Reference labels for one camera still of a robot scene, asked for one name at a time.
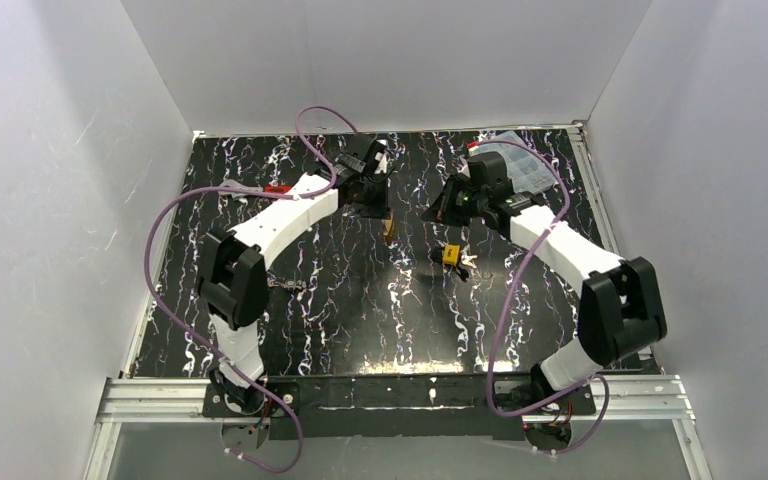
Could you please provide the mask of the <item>yellow padlock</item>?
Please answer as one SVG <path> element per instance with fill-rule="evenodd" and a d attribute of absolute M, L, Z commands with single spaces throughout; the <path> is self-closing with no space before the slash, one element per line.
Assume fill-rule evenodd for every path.
<path fill-rule="evenodd" d="M 462 282 L 466 282 L 470 278 L 470 272 L 462 261 L 459 244 L 447 243 L 436 246 L 431 250 L 429 258 L 432 262 L 455 273 Z"/>

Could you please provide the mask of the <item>large brass padlock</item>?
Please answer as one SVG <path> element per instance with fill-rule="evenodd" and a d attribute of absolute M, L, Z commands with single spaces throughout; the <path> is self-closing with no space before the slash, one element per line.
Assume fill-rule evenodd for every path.
<path fill-rule="evenodd" d="M 390 245 L 395 238 L 395 219 L 394 212 L 389 211 L 387 217 L 383 220 L 384 241 Z"/>

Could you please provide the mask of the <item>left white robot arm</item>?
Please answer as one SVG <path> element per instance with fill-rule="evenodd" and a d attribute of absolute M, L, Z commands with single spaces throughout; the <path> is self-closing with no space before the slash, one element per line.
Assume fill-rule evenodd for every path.
<path fill-rule="evenodd" d="M 303 174 L 285 198 L 251 219 L 205 236 L 197 293 L 223 355 L 214 379 L 244 394 L 264 373 L 257 322 L 269 303 L 267 272 L 317 222 L 351 205 L 361 218 L 386 219 L 389 155 L 384 141 L 352 134 L 331 167 Z"/>

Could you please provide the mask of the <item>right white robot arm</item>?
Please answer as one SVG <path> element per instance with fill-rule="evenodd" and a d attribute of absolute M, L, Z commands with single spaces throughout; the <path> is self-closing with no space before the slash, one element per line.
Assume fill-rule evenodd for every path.
<path fill-rule="evenodd" d="M 426 222 L 467 227 L 480 219 L 512 244 L 524 247 L 579 298 L 576 336 L 535 364 L 525 386 L 533 404 L 592 377 L 602 368 L 667 335 L 655 268 L 648 260 L 623 259 L 571 229 L 537 194 L 522 187 L 522 174 L 498 152 L 471 155 L 450 175 L 423 212 Z"/>

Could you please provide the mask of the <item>clear plastic screw box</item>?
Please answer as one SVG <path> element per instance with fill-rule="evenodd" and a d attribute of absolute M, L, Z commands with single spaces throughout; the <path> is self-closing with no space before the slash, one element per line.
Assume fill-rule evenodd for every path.
<path fill-rule="evenodd" d="M 552 171 L 530 150 L 523 149 L 525 141 L 515 131 L 504 131 L 489 137 L 479 145 L 468 148 L 470 155 L 498 153 L 503 158 L 508 177 L 516 193 L 542 194 L 554 187 L 557 180 Z"/>

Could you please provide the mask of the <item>red handled adjustable wrench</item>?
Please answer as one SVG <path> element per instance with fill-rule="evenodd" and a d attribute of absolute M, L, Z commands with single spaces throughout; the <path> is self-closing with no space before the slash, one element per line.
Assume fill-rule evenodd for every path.
<path fill-rule="evenodd" d="M 232 179 L 222 182 L 219 187 L 223 188 L 221 195 L 231 197 L 258 196 L 260 193 L 287 194 L 292 189 L 290 185 L 249 186 Z"/>

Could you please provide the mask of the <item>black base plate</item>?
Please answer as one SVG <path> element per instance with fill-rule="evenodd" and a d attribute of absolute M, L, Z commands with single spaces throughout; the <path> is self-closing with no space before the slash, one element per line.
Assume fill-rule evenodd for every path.
<path fill-rule="evenodd" d="M 256 389 L 244 389 L 211 372 L 202 416 L 212 420 L 270 421 L 268 439 L 295 440 L 291 418 Z M 483 374 L 360 376 L 276 376 L 261 380 L 301 422 L 305 438 L 484 436 L 517 440 L 524 421 L 495 415 L 487 406 Z M 500 410 L 524 408 L 527 373 L 496 374 L 494 397 Z M 537 419 L 569 420 L 596 413 L 589 388 L 556 401 L 555 411 L 535 411 Z"/>

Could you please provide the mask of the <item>aluminium frame rail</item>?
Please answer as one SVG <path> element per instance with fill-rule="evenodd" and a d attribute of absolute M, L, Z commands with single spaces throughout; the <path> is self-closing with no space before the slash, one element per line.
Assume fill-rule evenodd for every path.
<path fill-rule="evenodd" d="M 106 479 L 126 423 L 201 421 L 206 379 L 109 379 L 94 419 L 89 460 L 83 477 Z"/>

